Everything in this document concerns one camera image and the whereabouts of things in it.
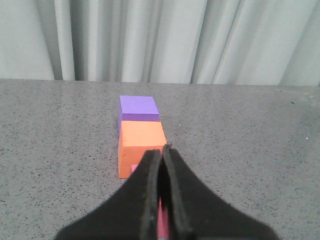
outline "gray speckled countertop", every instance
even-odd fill
[[[124,182],[119,95],[154,96],[168,142],[284,240],[320,239],[320,88],[0,80],[0,238],[52,239]]]

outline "purple block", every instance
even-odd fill
[[[152,96],[120,96],[118,130],[121,121],[159,121],[159,111]]]

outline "cube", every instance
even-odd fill
[[[152,96],[120,96],[118,130],[121,121],[159,121],[159,111]]]
[[[133,164],[131,165],[131,169],[130,169],[130,175],[134,173],[134,171],[137,169],[139,164]]]
[[[168,221],[168,207],[161,204],[161,198],[159,200],[158,208],[158,239],[169,239],[169,221]]]
[[[166,143],[160,121],[122,121],[118,148],[119,178],[130,176],[131,165],[139,164],[146,150],[162,151]]]

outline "curtain fold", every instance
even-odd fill
[[[319,0],[0,0],[0,78],[320,84]]]

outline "pink block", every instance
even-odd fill
[[[168,222],[168,209],[162,206],[161,199],[159,201],[158,210],[158,239],[169,239],[169,222]]]
[[[137,167],[138,167],[138,164],[131,165],[130,175],[136,170]]]

